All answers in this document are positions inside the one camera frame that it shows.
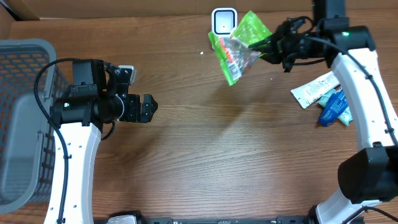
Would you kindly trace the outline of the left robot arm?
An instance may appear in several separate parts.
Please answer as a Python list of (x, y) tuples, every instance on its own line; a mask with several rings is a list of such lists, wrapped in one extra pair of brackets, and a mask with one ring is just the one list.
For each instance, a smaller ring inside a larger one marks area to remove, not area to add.
[(129, 93), (132, 65), (70, 58), (73, 84), (49, 110), (55, 133), (55, 166), (46, 223), (93, 223), (93, 174), (105, 124), (149, 123), (158, 104), (152, 95)]

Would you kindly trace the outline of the green snack bag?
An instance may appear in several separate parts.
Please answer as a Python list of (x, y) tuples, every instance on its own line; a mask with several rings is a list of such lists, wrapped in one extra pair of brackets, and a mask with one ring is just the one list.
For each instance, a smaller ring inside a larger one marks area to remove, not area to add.
[(234, 85), (259, 59), (261, 53), (248, 47), (271, 34), (272, 32), (252, 11), (243, 16), (228, 39), (218, 37), (211, 31), (208, 33), (228, 85)]

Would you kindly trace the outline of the white tube gold cap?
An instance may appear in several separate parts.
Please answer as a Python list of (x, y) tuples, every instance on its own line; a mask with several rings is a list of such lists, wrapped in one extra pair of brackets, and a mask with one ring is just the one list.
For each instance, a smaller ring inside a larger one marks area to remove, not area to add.
[(340, 83), (334, 76), (333, 72), (328, 72), (309, 83), (294, 88), (290, 92), (293, 94), (299, 105), (303, 109), (306, 109), (339, 84)]

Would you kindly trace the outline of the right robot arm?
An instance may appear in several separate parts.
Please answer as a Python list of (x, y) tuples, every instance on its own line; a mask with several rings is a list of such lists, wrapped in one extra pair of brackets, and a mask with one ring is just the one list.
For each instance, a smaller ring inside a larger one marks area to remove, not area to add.
[(312, 9), (310, 30), (299, 32), (305, 16), (290, 18), (251, 48), (286, 72), (318, 61), (332, 69), (353, 115), (358, 151), (340, 164), (332, 196), (294, 222), (362, 223), (363, 212), (397, 196), (397, 115), (369, 29), (350, 25), (344, 1), (317, 0)]

